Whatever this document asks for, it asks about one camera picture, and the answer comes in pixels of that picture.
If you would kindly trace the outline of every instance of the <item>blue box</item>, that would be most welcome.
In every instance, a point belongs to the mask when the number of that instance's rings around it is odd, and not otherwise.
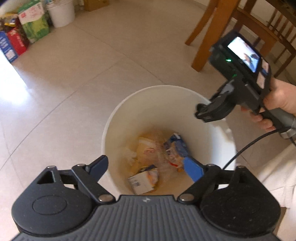
[[[18,55],[12,45],[10,44],[10,41],[4,31],[0,31],[0,49],[8,59],[10,63],[15,61],[18,58]]]

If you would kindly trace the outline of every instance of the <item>brown cardboard box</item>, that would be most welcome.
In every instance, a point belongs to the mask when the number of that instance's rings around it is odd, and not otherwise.
[[[84,0],[84,10],[89,12],[108,5],[109,0]]]

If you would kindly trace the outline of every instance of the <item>white fabric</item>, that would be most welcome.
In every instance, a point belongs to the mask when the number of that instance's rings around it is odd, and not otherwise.
[[[286,207],[277,236],[282,241],[296,240],[296,148],[293,144],[269,161],[257,178]]]

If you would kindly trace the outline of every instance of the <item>green and white carton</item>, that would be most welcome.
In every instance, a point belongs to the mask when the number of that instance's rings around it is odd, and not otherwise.
[[[31,0],[19,8],[18,17],[31,43],[49,33],[44,8],[40,0]]]

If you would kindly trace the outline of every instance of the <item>trash bin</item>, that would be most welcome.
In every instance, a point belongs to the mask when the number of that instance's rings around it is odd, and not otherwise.
[[[134,194],[127,181],[131,167],[123,158],[123,149],[128,146],[135,150],[138,137],[155,127],[168,133],[178,132],[199,162],[223,167],[236,154],[236,148],[225,120],[203,123],[195,118],[196,105],[208,102],[192,90],[172,85],[152,86],[128,96],[105,126],[101,147],[109,166],[99,183],[116,197]],[[228,169],[234,169],[234,163]],[[192,184],[191,178],[181,172],[146,195],[177,197]]]
[[[75,19],[73,0],[60,0],[46,6],[55,28],[64,27]]]

